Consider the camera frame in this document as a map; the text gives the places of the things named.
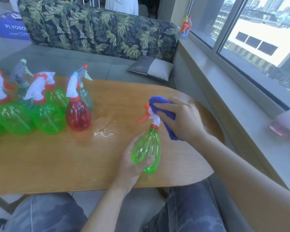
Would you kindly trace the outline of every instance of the sofa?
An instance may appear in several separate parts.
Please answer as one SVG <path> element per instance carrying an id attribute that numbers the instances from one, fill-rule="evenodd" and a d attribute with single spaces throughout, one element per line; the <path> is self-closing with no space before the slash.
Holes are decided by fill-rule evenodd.
<path id="1" fill-rule="evenodd" d="M 18 7 L 32 45 L 2 59 L 3 73 L 25 58 L 32 73 L 70 76 L 87 64 L 94 79 L 175 87 L 172 78 L 162 82 L 127 71 L 141 55 L 171 62 L 174 24 L 60 0 L 19 0 Z"/>

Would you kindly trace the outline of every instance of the microfiber cloth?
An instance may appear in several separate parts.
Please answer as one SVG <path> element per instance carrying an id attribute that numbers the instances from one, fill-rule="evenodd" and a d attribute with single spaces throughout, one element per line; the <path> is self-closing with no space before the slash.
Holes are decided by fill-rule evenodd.
<path id="1" fill-rule="evenodd" d="M 175 120 L 175 117 L 176 117 L 176 114 L 174 112 L 170 112 L 170 111 L 166 111 L 166 110 L 162 110 L 162 109 L 159 109 L 159 108 L 156 108 L 154 106 L 154 103 L 171 103 L 169 100 L 163 98 L 163 97 L 158 97 L 158 96 L 153 96 L 150 98 L 149 100 L 149 105 L 152 109 L 152 111 L 157 114 L 157 111 L 161 111 L 161 112 L 164 112 L 168 117 L 170 117 L 172 120 Z M 169 128 L 169 126 L 167 126 L 166 123 L 164 123 L 165 127 L 166 127 L 166 130 L 168 131 L 169 133 L 169 136 L 170 136 L 170 139 L 171 140 L 181 140 L 179 139 L 175 133 Z"/>

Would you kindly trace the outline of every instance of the hand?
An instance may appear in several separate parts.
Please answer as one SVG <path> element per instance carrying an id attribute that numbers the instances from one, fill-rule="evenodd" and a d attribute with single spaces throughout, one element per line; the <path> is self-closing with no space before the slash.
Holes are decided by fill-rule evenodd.
<path id="1" fill-rule="evenodd" d="M 200 113 L 195 107 L 178 98 L 172 98 L 170 103 L 154 103 L 154 106 L 163 110 L 174 112 L 175 120 L 164 112 L 158 111 L 157 115 L 165 122 L 178 138 L 192 145 L 193 142 L 204 140 L 208 136 L 201 121 Z"/>
<path id="2" fill-rule="evenodd" d="M 134 164 L 131 161 L 132 148 L 135 142 L 143 135 L 144 133 L 141 133 L 139 136 L 135 137 L 127 146 L 119 164 L 117 177 L 113 182 L 113 185 L 116 188 L 123 189 L 126 194 L 128 194 L 132 187 L 136 184 L 136 181 L 138 180 L 142 171 L 152 165 L 155 161 L 154 156 L 149 156 L 147 159 L 138 164 Z"/>

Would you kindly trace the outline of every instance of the left hand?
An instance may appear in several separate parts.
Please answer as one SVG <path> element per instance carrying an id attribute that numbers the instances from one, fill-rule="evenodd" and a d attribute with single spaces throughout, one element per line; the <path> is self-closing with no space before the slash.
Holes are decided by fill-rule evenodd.
<path id="1" fill-rule="evenodd" d="M 113 182 L 114 187 L 123 189 L 126 194 L 128 194 L 132 187 L 136 184 L 136 181 L 142 171 L 152 165 L 155 161 L 154 156 L 149 156 L 147 159 L 138 164 L 134 164 L 131 161 L 132 148 L 134 147 L 135 142 L 143 135 L 144 133 L 141 133 L 139 136 L 135 137 L 127 146 L 119 164 L 117 177 Z"/>

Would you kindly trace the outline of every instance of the window sill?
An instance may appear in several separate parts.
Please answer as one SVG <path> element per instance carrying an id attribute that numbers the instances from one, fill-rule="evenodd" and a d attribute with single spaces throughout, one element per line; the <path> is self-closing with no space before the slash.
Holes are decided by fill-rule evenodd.
<path id="1" fill-rule="evenodd" d="M 179 40 L 178 53 L 238 154 L 290 190 L 290 140 L 268 128 L 271 117 L 190 38 Z"/>

